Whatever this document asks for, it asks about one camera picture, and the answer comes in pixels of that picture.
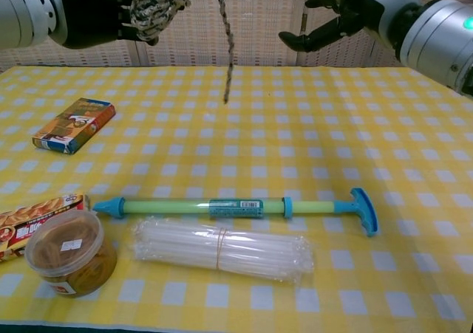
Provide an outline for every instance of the small box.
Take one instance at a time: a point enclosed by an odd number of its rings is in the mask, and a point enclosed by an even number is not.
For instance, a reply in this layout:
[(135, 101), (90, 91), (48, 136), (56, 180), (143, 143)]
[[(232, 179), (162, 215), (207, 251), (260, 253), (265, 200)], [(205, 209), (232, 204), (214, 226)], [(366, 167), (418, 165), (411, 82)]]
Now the small box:
[(115, 115), (109, 102), (81, 98), (51, 120), (33, 136), (33, 144), (74, 154)]
[(89, 198), (82, 193), (69, 194), (0, 213), (0, 263), (23, 256), (28, 239), (38, 227), (51, 217), (71, 209), (88, 210)]

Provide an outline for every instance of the plastic jar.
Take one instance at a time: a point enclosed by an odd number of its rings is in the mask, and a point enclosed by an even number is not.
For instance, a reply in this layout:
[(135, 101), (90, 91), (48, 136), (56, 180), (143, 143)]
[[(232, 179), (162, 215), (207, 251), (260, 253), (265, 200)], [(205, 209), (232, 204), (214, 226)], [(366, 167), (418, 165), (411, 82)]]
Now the plastic jar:
[(69, 297), (98, 289), (117, 263), (100, 220), (85, 210), (70, 210), (47, 220), (31, 236), (24, 255), (59, 295)]

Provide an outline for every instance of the bundle of straws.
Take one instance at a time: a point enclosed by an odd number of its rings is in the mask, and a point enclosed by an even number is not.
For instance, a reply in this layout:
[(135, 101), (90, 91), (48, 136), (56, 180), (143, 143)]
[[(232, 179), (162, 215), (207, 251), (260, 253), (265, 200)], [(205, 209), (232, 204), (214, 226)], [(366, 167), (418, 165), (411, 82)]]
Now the bundle of straws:
[(230, 231), (169, 219), (145, 219), (135, 229), (135, 258), (297, 282), (313, 271), (301, 236)]

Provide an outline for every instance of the clear lid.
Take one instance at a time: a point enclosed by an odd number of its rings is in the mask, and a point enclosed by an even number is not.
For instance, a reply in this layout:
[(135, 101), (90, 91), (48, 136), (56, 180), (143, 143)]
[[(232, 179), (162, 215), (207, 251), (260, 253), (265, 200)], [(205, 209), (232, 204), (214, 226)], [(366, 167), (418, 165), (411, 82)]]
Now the clear lid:
[(103, 228), (86, 210), (69, 210), (42, 224), (30, 237), (25, 258), (45, 277), (68, 275), (87, 264), (101, 247)]

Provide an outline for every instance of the beige wall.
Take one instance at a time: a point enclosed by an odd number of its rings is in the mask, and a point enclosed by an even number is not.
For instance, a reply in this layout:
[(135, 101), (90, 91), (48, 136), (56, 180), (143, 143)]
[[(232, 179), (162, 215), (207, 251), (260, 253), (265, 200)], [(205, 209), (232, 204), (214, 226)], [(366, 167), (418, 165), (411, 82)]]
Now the beige wall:
[[(278, 32), (298, 32), (302, 0), (226, 0), (236, 36), (236, 62), (241, 65), (393, 66), (390, 51), (366, 33), (345, 38), (310, 54), (296, 54), (278, 39)], [(310, 32), (333, 16), (329, 10), (309, 10)], [(0, 51), (0, 71), (16, 64), (62, 66), (139, 66), (227, 63), (227, 43), (217, 0), (192, 0), (163, 32), (160, 43), (119, 41), (92, 49), (73, 51), (51, 40), (38, 47)]]

